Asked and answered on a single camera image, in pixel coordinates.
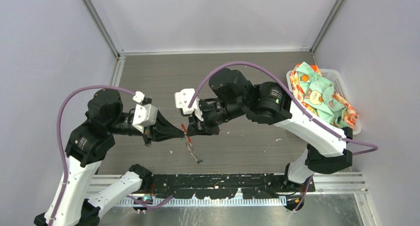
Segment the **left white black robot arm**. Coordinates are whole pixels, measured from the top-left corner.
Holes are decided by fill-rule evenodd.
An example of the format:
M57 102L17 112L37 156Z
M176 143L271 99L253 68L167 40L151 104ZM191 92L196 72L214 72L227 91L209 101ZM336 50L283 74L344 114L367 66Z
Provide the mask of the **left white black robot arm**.
M120 200L133 192L147 193L153 184L152 172L135 164L111 186L87 197L93 176L107 152L115 145L115 135L140 136L145 145L182 138L183 130L167 121L140 91L128 91L136 107L123 111L123 88L94 85L86 120L75 128L66 145L61 140L61 119L69 102L61 105L56 122L63 175L49 209L36 216L37 226L96 226Z

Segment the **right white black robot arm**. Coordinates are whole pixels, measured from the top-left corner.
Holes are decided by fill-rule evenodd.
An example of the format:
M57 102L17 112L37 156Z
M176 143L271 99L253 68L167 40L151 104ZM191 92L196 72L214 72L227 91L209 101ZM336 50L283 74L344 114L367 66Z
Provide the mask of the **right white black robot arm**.
M241 116L259 124L280 127L306 141L302 155L288 164L283 186L296 191L313 174L332 174L353 164L346 148L348 128L322 128L315 116L306 116L276 82L254 85L238 70L222 69L209 79L214 99L194 97L194 89L175 95L175 104L189 119L188 136L217 135L219 126Z

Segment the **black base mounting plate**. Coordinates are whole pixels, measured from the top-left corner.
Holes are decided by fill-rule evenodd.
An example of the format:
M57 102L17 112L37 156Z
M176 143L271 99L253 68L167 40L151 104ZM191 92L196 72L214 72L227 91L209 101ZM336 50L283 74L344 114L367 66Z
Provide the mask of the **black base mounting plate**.
M154 174L146 179L135 193L144 193L176 199L232 199L242 194L243 199L273 199L279 196L299 196L306 189L314 192L312 179L294 183L283 174Z

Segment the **colourful patterned cloth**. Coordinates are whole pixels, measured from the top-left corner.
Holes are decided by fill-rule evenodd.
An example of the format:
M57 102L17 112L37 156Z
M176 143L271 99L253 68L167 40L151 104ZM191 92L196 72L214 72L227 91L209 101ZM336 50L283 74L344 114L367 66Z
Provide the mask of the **colourful patterned cloth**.
M335 90L335 84L322 76L316 65L297 64L289 80L292 94L310 112L335 127L355 128L360 115Z

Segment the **white plastic basket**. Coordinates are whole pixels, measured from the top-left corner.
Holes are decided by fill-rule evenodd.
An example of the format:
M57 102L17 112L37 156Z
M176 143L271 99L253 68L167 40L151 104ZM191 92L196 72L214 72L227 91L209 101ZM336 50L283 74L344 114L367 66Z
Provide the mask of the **white plastic basket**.
M347 89L346 84L344 83L344 80L341 76L341 74L334 69L325 69L325 68L321 68L320 72L322 74L322 76L328 80L330 80L331 82L334 83L334 87L335 90L348 102L352 103L352 99L350 97L350 93ZM291 70L289 70L286 73L286 81L287 81L287 85L290 91L292 91L292 85L291 85L291 81L290 81L290 74L292 73ZM353 128L353 135L357 135L361 132L362 130L362 126L360 124L359 119L357 119L355 121L355 127Z

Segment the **aluminium frame rail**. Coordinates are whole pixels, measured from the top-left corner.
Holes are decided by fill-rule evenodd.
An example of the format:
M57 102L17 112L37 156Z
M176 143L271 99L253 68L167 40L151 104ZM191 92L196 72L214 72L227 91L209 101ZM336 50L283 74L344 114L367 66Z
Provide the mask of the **aluminium frame rail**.
M367 194L359 172L315 174L302 186L287 186L279 173L155 174L147 189L130 193L118 206L135 205L133 198L158 205L171 196L167 207L189 206L302 206L302 197Z

